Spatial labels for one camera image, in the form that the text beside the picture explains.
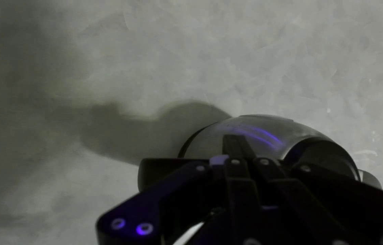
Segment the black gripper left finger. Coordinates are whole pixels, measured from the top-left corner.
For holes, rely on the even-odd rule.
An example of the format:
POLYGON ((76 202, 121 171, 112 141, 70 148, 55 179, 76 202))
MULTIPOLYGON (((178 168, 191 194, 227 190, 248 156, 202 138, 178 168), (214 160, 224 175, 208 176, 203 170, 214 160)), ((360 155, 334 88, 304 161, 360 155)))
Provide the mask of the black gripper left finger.
POLYGON ((222 152, 228 156, 224 163, 224 179, 233 243, 265 245, 259 193, 250 174, 255 156, 246 137, 240 134, 224 136, 222 152))

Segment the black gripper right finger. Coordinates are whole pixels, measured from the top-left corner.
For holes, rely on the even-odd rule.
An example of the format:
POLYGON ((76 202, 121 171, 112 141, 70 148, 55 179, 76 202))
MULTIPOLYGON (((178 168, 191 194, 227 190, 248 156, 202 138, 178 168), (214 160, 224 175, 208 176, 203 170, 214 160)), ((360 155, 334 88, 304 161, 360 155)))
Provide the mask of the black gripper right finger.
POLYGON ((347 231, 316 195, 299 179, 284 171, 270 159, 254 160, 259 175, 274 189, 281 204, 296 214, 305 228, 305 235, 316 245, 351 243, 354 235, 347 231))

